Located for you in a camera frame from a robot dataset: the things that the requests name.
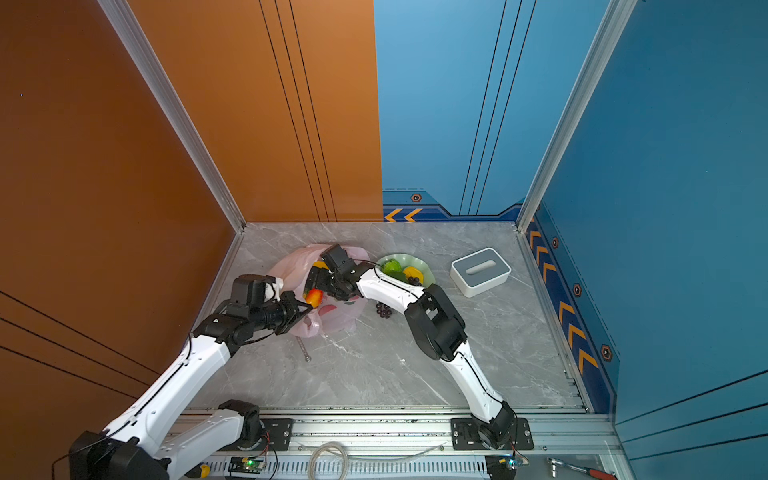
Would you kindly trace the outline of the red pear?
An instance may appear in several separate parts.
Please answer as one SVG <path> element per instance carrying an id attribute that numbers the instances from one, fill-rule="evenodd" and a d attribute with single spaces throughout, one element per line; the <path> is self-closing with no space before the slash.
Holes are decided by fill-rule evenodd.
<path id="1" fill-rule="evenodd" d="M 317 309 L 323 302 L 324 292 L 318 288 L 312 288 L 305 292 L 304 298 L 313 309 Z"/>

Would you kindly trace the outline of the pink plastic bag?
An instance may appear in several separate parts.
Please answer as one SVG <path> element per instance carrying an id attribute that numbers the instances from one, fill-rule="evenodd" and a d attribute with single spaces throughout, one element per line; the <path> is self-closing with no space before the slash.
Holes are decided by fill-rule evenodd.
<path id="1" fill-rule="evenodd" d="M 319 280 L 308 280 L 314 267 L 327 270 L 327 261 L 321 259 L 321 254 L 329 247 L 329 244 L 310 244 L 299 248 L 268 271 L 268 275 L 283 281 L 284 291 L 292 291 L 297 300 L 313 307 L 289 330 L 295 337 L 311 338 L 342 331 L 354 332 L 356 322 L 366 306 L 367 301 L 357 294 L 348 300 L 337 300 L 321 289 Z"/>

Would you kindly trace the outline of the yellow starfruit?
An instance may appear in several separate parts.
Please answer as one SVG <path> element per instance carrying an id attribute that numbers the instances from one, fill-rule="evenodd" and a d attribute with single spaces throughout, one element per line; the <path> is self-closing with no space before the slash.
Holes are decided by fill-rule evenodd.
<path id="1" fill-rule="evenodd" d="M 424 274 L 419 269 L 413 266 L 408 266 L 403 269 L 403 274 L 409 284 L 415 286 L 424 285 Z"/>

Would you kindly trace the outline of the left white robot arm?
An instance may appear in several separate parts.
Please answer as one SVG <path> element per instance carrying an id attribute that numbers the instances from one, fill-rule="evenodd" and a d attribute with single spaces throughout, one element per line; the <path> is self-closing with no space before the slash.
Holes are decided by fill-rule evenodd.
<path id="1" fill-rule="evenodd" d="M 180 436 L 166 438 L 208 380 L 253 334 L 288 332 L 313 309 L 293 292 L 270 301 L 225 303 L 191 334 L 185 349 L 148 390 L 102 432 L 86 431 L 67 455 L 73 479 L 180 479 L 225 446 L 265 445 L 256 405 L 229 400 Z"/>

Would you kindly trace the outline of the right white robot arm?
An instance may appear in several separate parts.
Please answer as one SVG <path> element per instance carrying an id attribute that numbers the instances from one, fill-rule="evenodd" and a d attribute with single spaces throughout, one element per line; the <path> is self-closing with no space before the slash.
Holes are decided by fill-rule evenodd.
<path id="1" fill-rule="evenodd" d="M 419 349 L 447 369 L 464 395 L 484 444 L 499 450 L 514 443 L 517 414 L 483 373 L 465 321 L 440 286 L 401 281 L 372 261 L 350 258 L 339 244 L 328 247 L 320 259 L 324 265 L 309 270 L 307 291 L 317 289 L 339 301 L 357 296 L 403 314 Z"/>

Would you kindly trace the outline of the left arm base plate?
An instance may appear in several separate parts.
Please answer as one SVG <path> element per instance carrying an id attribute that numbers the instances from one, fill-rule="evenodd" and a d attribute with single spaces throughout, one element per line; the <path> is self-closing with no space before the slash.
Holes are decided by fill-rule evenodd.
<path id="1" fill-rule="evenodd" d="M 287 451 L 293 433 L 292 418 L 247 419 L 240 437 L 233 443 L 221 447 L 221 451 Z"/>

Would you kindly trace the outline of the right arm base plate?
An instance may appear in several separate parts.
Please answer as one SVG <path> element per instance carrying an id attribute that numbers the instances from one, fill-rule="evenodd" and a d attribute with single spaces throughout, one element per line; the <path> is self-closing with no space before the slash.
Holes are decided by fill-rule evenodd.
<path id="1" fill-rule="evenodd" d="M 492 447 L 484 440 L 473 418 L 450 420 L 452 447 L 456 451 L 469 450 L 517 450 L 532 451 L 535 448 L 533 434 L 526 418 L 518 417 L 512 423 L 512 431 L 504 444 Z"/>

